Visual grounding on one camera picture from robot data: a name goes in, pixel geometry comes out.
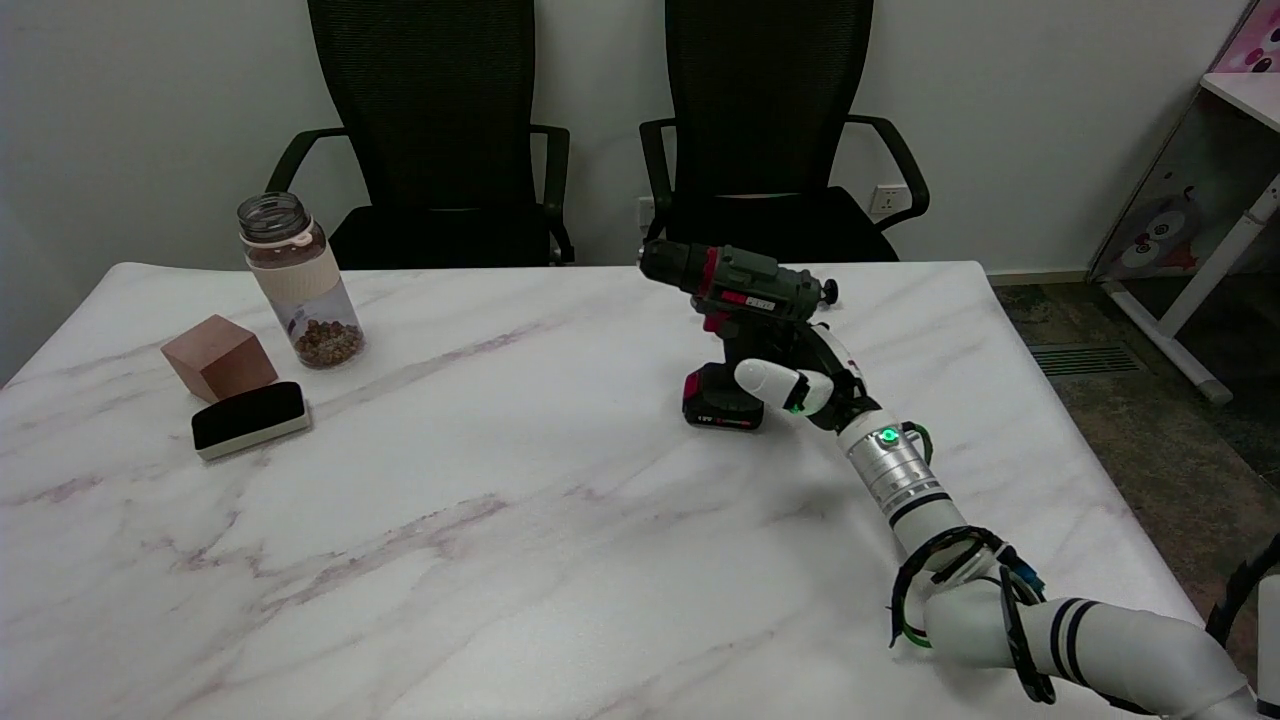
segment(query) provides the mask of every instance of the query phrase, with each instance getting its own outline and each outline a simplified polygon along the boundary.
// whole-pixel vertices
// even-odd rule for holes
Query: white table
[[[1196,620],[969,263],[836,266],[820,318],[1053,594]],[[0,392],[0,716],[1124,717],[888,650],[899,548],[833,437],[690,428],[717,341],[635,268],[355,273],[293,359],[247,273],[113,269]],[[212,313],[315,429],[214,465],[160,345]]]
[[[1268,128],[1280,132],[1280,74],[1210,73],[1201,78],[1201,86]],[[1199,309],[1208,293],[1222,282],[1240,255],[1266,228],[1277,205],[1280,205],[1280,176],[1271,181],[1257,202],[1222,238],[1221,245],[1204,260],[1204,265],[1160,319],[1156,319],[1119,282],[1103,283],[1103,288],[1116,305],[1215,405],[1230,402],[1231,391],[1183,347],[1183,343],[1178,342],[1178,331],[1183,329],[1183,325]]]

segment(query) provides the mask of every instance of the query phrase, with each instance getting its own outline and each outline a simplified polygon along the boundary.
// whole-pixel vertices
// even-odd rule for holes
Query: wooden cube
[[[160,348],[192,395],[218,402],[278,378],[257,336],[214,315]]]

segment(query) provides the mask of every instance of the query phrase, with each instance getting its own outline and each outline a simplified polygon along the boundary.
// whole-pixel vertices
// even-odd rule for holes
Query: pink poster
[[[1215,73],[1274,73],[1280,70],[1280,0],[1260,0],[1240,24]]]
[[[1280,0],[1257,0],[1211,72],[1280,72]],[[1196,273],[1276,172],[1275,135],[1199,92],[1111,229],[1089,278]],[[1233,272],[1280,270],[1280,223],[1272,225]]]

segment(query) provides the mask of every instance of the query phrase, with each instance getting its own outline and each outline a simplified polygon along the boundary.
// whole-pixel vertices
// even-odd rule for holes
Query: electrical outlet
[[[911,191],[905,184],[877,184],[868,215],[892,215],[911,206]]]
[[[640,227],[641,233],[649,233],[649,227],[653,225],[653,219],[657,215],[658,210],[653,204],[653,197],[636,199],[636,225]]]

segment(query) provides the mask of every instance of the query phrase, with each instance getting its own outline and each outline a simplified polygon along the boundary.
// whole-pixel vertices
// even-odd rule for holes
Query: drill label
[[[769,300],[760,300],[759,297],[749,297],[741,292],[724,291],[721,293],[721,300],[726,302],[737,302],[739,305],[746,305],[748,307],[758,307],[767,313],[772,313],[778,304]]]

